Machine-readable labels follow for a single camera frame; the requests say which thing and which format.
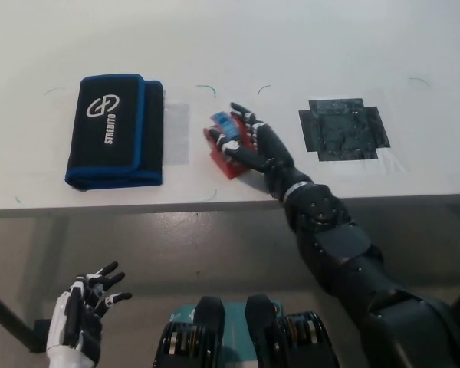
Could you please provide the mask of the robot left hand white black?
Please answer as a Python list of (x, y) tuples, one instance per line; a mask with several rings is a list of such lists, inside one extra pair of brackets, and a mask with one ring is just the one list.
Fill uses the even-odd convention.
[(116, 261), (94, 273), (79, 274), (58, 298), (46, 343), (50, 368), (96, 367), (100, 361), (103, 324), (108, 310), (132, 297), (107, 292), (125, 278)]

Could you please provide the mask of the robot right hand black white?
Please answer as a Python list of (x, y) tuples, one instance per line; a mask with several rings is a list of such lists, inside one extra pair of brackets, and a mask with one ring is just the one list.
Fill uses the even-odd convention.
[(267, 191), (280, 202), (312, 180), (298, 170), (287, 147), (266, 122), (255, 113), (231, 103), (230, 113), (216, 113), (204, 129), (212, 152), (225, 165), (254, 170), (264, 176)]

